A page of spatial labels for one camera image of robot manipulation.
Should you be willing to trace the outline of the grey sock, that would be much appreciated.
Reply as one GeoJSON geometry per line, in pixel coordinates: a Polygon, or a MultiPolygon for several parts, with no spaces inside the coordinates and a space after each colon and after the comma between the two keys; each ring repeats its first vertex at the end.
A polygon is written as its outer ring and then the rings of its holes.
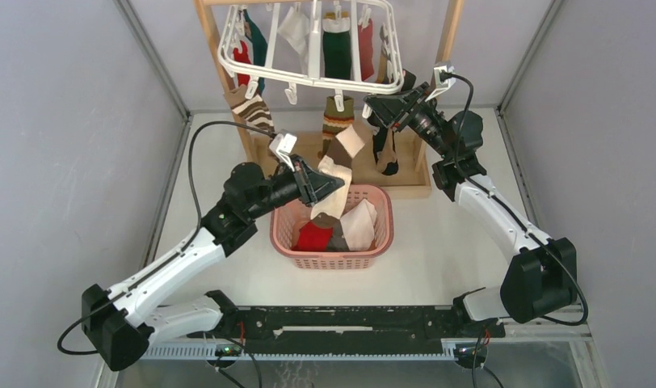
{"type": "Polygon", "coordinates": [[[326,245],[326,251],[328,252],[346,252],[350,248],[347,244],[347,240],[344,237],[344,234],[341,230],[333,229],[333,234],[329,242],[326,245]]]}

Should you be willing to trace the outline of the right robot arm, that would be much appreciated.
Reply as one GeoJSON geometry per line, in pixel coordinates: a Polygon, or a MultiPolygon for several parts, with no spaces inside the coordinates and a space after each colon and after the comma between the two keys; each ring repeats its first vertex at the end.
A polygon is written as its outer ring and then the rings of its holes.
{"type": "Polygon", "coordinates": [[[511,318],[527,323],[535,318],[557,321],[551,313],[582,305],[589,310],[577,282],[577,251],[568,238],[552,238],[512,206],[499,192],[480,163],[483,120],[464,108],[446,119],[430,97],[427,83],[395,95],[368,95],[364,102],[370,118],[385,129],[411,129],[440,160],[432,166],[436,187],[471,214],[493,239],[507,260],[501,285],[463,294],[452,325],[463,336],[475,335],[488,319],[511,318]]]}

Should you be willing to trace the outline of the white plastic clip hanger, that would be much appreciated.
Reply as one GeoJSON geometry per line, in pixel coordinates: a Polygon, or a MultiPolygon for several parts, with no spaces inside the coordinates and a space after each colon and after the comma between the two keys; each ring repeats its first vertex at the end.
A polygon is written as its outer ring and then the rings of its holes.
{"type": "Polygon", "coordinates": [[[250,1],[232,1],[216,57],[232,78],[248,77],[250,99],[267,81],[285,84],[292,105],[299,86],[333,92],[344,112],[355,93],[391,95],[405,81],[393,7],[387,1],[274,1],[268,32],[252,21],[250,1]]]}

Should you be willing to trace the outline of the black patterned sock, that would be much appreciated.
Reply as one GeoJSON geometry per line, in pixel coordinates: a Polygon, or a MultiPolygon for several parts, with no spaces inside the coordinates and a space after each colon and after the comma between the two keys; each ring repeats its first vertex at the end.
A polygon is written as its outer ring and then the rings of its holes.
{"type": "Polygon", "coordinates": [[[368,123],[374,127],[372,132],[372,154],[376,170],[385,176],[397,174],[399,164],[394,132],[379,125],[374,113],[368,118],[368,123]]]}

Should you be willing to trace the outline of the beige brown ribbed sock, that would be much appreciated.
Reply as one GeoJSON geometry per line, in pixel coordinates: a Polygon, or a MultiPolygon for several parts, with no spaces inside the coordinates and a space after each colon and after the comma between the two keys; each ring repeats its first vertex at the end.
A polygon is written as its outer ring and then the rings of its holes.
{"type": "Polygon", "coordinates": [[[342,216],[353,176],[352,162],[364,146],[364,140],[353,124],[330,141],[318,164],[318,170],[341,179],[344,185],[313,206],[310,219],[317,227],[331,229],[342,216]]]}

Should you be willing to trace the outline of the white sock front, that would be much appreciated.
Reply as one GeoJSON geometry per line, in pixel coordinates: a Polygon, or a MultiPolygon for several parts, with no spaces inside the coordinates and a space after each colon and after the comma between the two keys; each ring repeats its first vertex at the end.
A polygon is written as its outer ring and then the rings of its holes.
{"type": "Polygon", "coordinates": [[[362,199],[353,209],[342,215],[340,223],[349,251],[367,251],[375,239],[377,211],[368,200],[362,199]]]}

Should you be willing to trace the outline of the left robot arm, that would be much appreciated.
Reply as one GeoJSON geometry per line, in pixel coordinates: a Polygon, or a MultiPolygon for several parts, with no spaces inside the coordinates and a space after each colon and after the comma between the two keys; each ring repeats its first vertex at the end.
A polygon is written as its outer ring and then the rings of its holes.
{"type": "Polygon", "coordinates": [[[258,218],[294,200],[314,206],[346,183],[312,169],[298,156],[292,162],[292,169],[270,178],[256,163],[238,164],[224,182],[221,198],[188,239],[133,276],[107,289],[94,284],[82,293],[82,332],[110,370],[127,369],[163,340],[197,331],[220,337],[236,331],[238,316],[220,292],[189,303],[161,304],[250,240],[258,218]]]}

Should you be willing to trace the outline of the pink plastic laundry basket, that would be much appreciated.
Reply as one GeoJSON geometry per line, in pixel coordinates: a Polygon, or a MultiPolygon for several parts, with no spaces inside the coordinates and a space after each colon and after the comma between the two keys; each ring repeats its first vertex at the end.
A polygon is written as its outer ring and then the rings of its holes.
{"type": "Polygon", "coordinates": [[[391,246],[394,236],[392,203],[388,193],[371,184],[351,185],[344,211],[348,212],[362,200],[375,206],[375,239],[366,251],[359,252],[313,252],[295,251],[300,228],[309,222],[310,208],[299,200],[274,210],[271,213],[271,245],[296,267],[317,270],[356,270],[371,267],[375,258],[384,254],[391,246]]]}

